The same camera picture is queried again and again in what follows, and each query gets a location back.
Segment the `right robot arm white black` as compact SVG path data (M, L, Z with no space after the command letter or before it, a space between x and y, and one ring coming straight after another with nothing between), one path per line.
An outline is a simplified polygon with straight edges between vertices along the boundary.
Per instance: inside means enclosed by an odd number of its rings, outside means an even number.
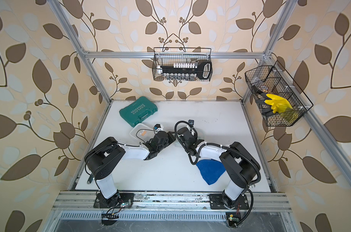
M241 143L230 146L207 143L198 139L194 128L188 127L175 130L175 137L207 184L212 185L222 174L228 174L229 183L219 200L226 208L236 207L250 186L261 181L259 163Z

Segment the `blue cleaning cloth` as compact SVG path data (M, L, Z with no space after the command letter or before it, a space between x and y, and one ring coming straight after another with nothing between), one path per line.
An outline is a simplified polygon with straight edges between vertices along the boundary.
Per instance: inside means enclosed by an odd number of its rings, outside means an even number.
M203 159L198 161L198 167L202 178L208 185L212 185L226 172L224 165L213 159Z

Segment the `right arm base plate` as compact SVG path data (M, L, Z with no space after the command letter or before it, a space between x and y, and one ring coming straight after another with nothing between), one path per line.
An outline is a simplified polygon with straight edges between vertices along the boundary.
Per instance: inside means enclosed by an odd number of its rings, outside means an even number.
M238 208L247 210L249 208L249 203L245 195L239 195L236 200L231 200L224 192L209 194L208 197L210 200L210 208L213 210L237 210Z

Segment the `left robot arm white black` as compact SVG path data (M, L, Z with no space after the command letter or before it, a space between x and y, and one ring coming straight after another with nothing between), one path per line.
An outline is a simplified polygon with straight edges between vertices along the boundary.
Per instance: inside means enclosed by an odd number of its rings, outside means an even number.
M151 160L174 141L173 133L165 131L156 132L153 138L138 146L122 144L108 137L85 155L84 162L103 198L111 200L118 196L112 172L121 160Z

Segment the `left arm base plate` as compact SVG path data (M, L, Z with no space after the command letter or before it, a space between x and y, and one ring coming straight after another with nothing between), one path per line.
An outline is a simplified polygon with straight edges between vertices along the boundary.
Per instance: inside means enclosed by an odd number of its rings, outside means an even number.
M117 192L109 199L106 199L99 191L96 194L96 199L93 207L94 208L128 208L132 206L133 199L134 199L133 193L120 193L120 192Z

